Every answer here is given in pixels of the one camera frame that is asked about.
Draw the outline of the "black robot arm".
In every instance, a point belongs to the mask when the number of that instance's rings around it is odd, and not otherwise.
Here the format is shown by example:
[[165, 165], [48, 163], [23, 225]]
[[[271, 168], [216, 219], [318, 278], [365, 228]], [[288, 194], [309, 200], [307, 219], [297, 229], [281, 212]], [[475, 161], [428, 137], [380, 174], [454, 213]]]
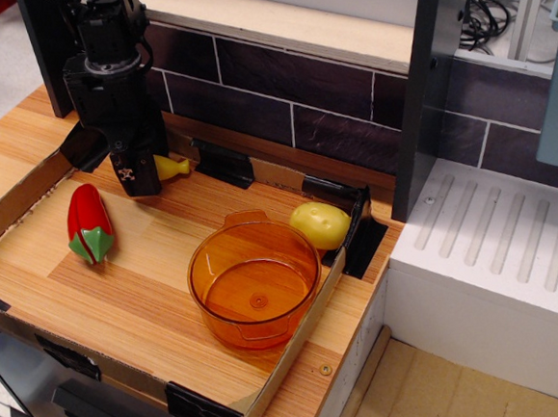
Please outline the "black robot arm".
[[75, 166], [93, 171], [109, 158], [128, 196], [157, 195], [155, 156], [168, 153], [159, 104], [146, 88], [153, 60], [145, 38], [146, 7], [139, 0], [58, 0], [79, 47], [66, 60], [63, 80], [79, 130], [96, 133]]

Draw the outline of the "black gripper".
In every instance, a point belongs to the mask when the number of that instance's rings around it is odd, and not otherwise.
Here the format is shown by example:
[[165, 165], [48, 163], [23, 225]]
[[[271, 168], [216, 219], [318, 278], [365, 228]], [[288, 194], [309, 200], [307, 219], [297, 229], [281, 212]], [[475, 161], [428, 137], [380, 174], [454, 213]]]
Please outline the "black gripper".
[[134, 53], [121, 62], [97, 64], [78, 54], [63, 68], [67, 93], [82, 126], [99, 131], [116, 151], [110, 156], [112, 167], [129, 197], [162, 191], [153, 154], [169, 153], [163, 115], [146, 89], [141, 58]]

